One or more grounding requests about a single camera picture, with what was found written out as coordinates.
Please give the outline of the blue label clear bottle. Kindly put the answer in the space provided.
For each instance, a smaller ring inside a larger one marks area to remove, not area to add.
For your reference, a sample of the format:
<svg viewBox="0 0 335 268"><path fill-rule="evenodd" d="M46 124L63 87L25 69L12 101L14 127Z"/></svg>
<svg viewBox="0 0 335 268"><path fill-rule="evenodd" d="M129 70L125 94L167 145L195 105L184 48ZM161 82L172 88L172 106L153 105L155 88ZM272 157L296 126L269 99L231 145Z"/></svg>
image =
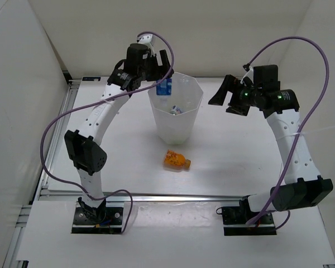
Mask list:
<svg viewBox="0 0 335 268"><path fill-rule="evenodd" d="M163 80L159 85L156 86L156 95L170 96L171 90L172 90L172 79L167 78Z"/></svg>

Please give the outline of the white label clear bottle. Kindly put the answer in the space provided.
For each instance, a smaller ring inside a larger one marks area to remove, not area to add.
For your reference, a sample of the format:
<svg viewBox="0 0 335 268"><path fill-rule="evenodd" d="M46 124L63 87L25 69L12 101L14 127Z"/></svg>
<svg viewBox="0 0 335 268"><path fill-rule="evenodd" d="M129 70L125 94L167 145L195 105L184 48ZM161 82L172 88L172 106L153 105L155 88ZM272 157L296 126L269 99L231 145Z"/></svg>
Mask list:
<svg viewBox="0 0 335 268"><path fill-rule="evenodd" d="M170 114L175 115L175 116L179 115L179 114L182 114L182 113L183 113L183 110L176 105L172 106L172 108L170 110Z"/></svg>

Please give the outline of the orange juice bottle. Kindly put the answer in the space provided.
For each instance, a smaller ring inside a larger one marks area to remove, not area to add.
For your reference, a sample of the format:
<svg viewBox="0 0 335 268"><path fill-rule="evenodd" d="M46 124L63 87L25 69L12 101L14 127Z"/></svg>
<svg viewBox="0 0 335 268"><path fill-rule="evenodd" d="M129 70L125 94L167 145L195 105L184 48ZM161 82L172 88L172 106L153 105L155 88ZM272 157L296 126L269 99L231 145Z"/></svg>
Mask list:
<svg viewBox="0 0 335 268"><path fill-rule="evenodd" d="M163 163L165 166L177 169L188 170L191 166L191 161L173 150L167 150Z"/></svg>

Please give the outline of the clear unlabelled plastic bottle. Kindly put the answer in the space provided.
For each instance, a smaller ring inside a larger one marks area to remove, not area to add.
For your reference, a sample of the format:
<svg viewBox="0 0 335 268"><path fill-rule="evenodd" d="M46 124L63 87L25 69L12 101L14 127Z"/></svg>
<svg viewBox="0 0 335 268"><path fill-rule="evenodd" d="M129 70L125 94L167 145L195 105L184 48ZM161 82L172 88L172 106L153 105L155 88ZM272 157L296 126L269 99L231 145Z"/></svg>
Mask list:
<svg viewBox="0 0 335 268"><path fill-rule="evenodd" d="M178 84L180 87L189 87L191 83L191 79L187 77L181 77L178 79Z"/></svg>

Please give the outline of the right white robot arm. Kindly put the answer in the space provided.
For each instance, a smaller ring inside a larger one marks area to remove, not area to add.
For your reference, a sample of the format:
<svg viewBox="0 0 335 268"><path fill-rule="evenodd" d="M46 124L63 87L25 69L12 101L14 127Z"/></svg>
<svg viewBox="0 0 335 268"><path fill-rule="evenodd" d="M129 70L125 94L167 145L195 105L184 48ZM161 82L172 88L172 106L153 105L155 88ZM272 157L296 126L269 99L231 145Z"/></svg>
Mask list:
<svg viewBox="0 0 335 268"><path fill-rule="evenodd" d="M264 194L247 196L240 208L240 218L254 224L271 211L288 211L315 207L332 190L331 179L322 177L313 162L302 129L306 123L300 119L299 102L293 90L280 88L276 74L252 80L226 75L210 105L221 106L232 94L227 112L248 115L251 107L258 108L272 129L283 170L275 187Z"/></svg>

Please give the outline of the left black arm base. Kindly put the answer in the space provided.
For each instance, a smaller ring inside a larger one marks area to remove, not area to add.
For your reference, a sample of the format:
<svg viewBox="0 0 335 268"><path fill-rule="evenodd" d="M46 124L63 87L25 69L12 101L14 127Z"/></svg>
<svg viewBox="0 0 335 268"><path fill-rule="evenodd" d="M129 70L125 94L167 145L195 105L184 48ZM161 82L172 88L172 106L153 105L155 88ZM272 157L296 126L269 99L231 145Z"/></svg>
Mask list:
<svg viewBox="0 0 335 268"><path fill-rule="evenodd" d="M120 235L123 227L123 211L123 207L105 207L100 219L90 219L84 214L84 209L77 204L71 225L71 233Z"/></svg>

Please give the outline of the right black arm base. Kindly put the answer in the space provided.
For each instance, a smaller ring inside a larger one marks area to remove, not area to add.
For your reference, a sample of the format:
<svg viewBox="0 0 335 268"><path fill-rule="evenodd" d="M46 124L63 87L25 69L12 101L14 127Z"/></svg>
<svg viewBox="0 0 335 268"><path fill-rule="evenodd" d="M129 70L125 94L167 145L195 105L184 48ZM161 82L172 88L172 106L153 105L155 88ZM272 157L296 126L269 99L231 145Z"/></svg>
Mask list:
<svg viewBox="0 0 335 268"><path fill-rule="evenodd" d="M224 236L274 236L276 226L271 213L264 214L255 223L246 222L258 215L244 201L238 206L218 207L216 214L222 217Z"/></svg>

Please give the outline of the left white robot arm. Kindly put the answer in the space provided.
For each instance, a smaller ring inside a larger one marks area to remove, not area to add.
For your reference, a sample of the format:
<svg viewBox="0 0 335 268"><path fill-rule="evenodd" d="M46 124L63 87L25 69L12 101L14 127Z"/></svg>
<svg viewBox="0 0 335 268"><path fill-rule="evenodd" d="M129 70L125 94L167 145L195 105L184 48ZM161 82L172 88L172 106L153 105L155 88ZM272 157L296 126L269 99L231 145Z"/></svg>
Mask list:
<svg viewBox="0 0 335 268"><path fill-rule="evenodd" d="M103 102L93 108L77 130L68 130L64 136L69 159L85 189L78 203L84 215L95 224L106 219L106 199L101 181L101 170L107 162L107 154L101 148L103 136L119 109L142 81L158 81L169 71L167 52L160 50L159 53L156 56L146 47L129 48L126 58L116 64L107 80L101 96Z"/></svg>

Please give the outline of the white faceted plastic bin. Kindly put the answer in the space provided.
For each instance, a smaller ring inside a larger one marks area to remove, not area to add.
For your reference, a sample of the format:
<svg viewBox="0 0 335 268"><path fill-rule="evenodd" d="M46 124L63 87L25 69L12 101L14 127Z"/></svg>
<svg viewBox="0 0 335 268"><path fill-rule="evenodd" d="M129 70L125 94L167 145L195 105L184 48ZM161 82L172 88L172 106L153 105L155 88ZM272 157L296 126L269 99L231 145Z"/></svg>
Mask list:
<svg viewBox="0 0 335 268"><path fill-rule="evenodd" d="M178 79L187 77L191 79L189 87L180 87ZM156 89L148 90L150 104L154 115L158 136L169 145L183 144L192 132L200 104L203 90L196 78L182 73L172 75L172 90L170 96L156 95ZM183 110L182 114L172 115L172 106Z"/></svg>

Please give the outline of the aluminium front rail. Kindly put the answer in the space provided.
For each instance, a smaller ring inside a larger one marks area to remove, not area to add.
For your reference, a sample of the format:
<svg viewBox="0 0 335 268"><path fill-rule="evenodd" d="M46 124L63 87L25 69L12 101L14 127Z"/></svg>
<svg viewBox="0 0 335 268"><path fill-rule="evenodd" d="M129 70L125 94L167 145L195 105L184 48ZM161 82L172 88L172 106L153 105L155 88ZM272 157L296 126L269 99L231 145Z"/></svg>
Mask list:
<svg viewBox="0 0 335 268"><path fill-rule="evenodd" d="M68 201L77 200L79 192L62 192L42 190L37 200ZM132 194L136 202L237 202L242 197L217 195L164 195L164 194Z"/></svg>

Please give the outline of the aluminium left frame rail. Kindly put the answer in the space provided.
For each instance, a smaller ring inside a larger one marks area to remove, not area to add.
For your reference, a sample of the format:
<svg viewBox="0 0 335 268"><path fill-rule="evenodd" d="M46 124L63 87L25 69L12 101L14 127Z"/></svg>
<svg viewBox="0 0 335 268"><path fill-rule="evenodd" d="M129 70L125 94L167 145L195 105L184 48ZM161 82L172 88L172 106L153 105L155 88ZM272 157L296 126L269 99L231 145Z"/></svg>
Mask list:
<svg viewBox="0 0 335 268"><path fill-rule="evenodd" d="M65 88L65 95L61 102L61 107L59 113L63 113L68 109L73 107L77 91L78 84L80 84L80 80L76 82L72 82L72 77L70 76L68 71L64 71L64 78L66 80L67 86ZM57 148L60 147L60 139L62 138L61 130L68 123L68 119L60 119L54 128L52 129L51 137L46 140L46 144L49 145L46 152L46 166L47 168L53 167L53 161L55 158L55 154ZM43 170L40 170L39 177L36 180L35 188L32 194L30 195L30 199L28 202L24 203L19 207L20 211L15 218L15 223L13 225L13 235L9 244L9 248L7 250L3 267L27 267L27 260L16 260L18 250L20 248L20 244L22 241L23 233L25 231L25 227L30 215L31 207L34 201L40 199L41 192L48 188L49 179L46 174L44 174Z"/></svg>

